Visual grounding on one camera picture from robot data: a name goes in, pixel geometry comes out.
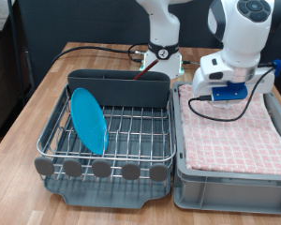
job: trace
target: dark background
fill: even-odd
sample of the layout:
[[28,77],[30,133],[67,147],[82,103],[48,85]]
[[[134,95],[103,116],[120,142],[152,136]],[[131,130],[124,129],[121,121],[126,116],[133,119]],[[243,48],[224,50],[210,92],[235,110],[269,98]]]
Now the dark background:
[[[19,0],[36,86],[69,41],[134,44],[149,41],[149,18],[135,0]],[[209,32],[212,0],[170,6],[181,22],[182,47],[222,48]],[[281,58],[281,27],[270,34],[261,62]],[[281,75],[275,85],[281,93]]]

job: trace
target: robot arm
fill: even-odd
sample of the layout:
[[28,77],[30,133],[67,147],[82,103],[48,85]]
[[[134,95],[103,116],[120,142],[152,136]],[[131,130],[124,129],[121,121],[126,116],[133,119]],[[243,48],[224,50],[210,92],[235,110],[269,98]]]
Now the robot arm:
[[144,68],[159,59],[151,69],[167,74],[171,79],[179,75],[182,56],[179,54],[180,22],[169,13],[169,5],[191,0],[137,0],[150,19],[149,51],[145,54]]
[[[210,103],[224,108],[246,98],[268,70],[258,68],[260,52],[280,24],[281,0],[214,0],[208,26],[224,48],[201,58],[193,82],[195,96],[211,95]],[[268,93],[273,85],[274,72],[255,93]]]

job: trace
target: wire rack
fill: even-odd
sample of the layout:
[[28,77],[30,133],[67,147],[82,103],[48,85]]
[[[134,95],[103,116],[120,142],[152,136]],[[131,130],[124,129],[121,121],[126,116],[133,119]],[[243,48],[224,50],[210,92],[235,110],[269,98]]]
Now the wire rack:
[[[137,180],[152,180],[150,168],[153,165],[172,165],[175,155],[171,142],[171,115],[167,109],[128,108],[102,106],[109,146],[103,155],[93,154],[80,140],[72,123],[70,112],[70,97],[59,102],[60,110],[55,109],[51,119],[37,142],[38,152],[49,158],[54,167],[54,180],[67,178],[68,181],[80,179],[82,182],[97,181],[94,175],[92,162],[104,159],[111,165],[111,175],[108,181],[114,179],[126,180],[122,176],[122,166],[127,162],[134,162],[140,166],[140,177]],[[69,177],[64,170],[64,160],[77,159],[82,167],[81,177]]]

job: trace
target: black wire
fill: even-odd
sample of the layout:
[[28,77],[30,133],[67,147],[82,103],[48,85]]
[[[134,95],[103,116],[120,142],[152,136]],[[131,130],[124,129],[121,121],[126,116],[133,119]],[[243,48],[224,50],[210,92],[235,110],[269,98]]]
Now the black wire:
[[200,100],[199,97],[191,98],[191,99],[188,101],[189,109],[190,109],[194,114],[196,114],[196,115],[198,115],[198,116],[200,116],[200,117],[203,117],[203,118],[209,119],[209,120],[214,120],[214,121],[217,121],[217,122],[233,122],[233,121],[239,120],[240,118],[243,117],[243,115],[245,114],[247,108],[249,107],[249,104],[250,104],[250,102],[251,102],[251,100],[252,100],[252,97],[253,97],[253,95],[254,95],[254,93],[255,93],[255,91],[256,91],[256,88],[258,87],[259,83],[262,81],[262,79],[263,79],[266,75],[268,75],[268,74],[269,74],[270,72],[272,72],[273,70],[274,70],[274,67],[272,67],[271,69],[269,69],[266,73],[264,73],[264,74],[259,78],[259,80],[257,81],[257,83],[255,84],[255,86],[254,86],[254,88],[253,88],[253,90],[252,90],[251,96],[250,96],[249,100],[247,101],[247,103],[246,103],[246,105],[245,105],[245,107],[244,107],[243,112],[242,112],[239,116],[237,116],[236,118],[234,118],[234,119],[217,119],[217,118],[209,117],[209,116],[207,116],[207,115],[203,115],[203,114],[201,114],[201,113],[195,111],[195,110],[192,108],[192,106],[191,106],[190,103],[191,103],[192,101],[194,101],[194,100]]
[[141,63],[141,59],[134,59],[134,58],[132,58],[132,56],[131,56],[131,54],[133,53],[133,52],[131,51],[131,49],[133,49],[135,46],[138,46],[138,45],[148,45],[148,43],[140,43],[140,44],[131,45],[131,47],[128,49],[128,56],[129,56],[129,58],[130,58],[133,62]]
[[82,50],[82,49],[96,49],[96,50],[108,51],[108,52],[113,52],[113,53],[134,53],[134,51],[129,52],[129,51],[123,51],[123,50],[114,50],[114,49],[108,49],[108,48],[103,48],[103,47],[96,47],[96,46],[80,46],[80,47],[69,49],[69,50],[66,50],[64,52],[57,54],[56,57],[52,61],[52,65],[55,63],[55,61],[59,57],[63,56],[64,54],[67,54],[67,53],[70,53],[70,52],[73,52],[76,50]]
[[192,61],[183,61],[183,64],[195,64],[195,65],[200,65],[200,63],[195,63],[195,62],[192,62]]

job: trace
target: blue gripper part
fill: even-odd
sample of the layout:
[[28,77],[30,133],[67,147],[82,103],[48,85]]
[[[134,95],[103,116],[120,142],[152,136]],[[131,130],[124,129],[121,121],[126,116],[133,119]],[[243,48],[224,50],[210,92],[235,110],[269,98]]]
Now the blue gripper part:
[[275,68],[274,76],[278,77],[281,73],[281,60],[276,59],[273,61],[273,63],[274,63],[274,68]]

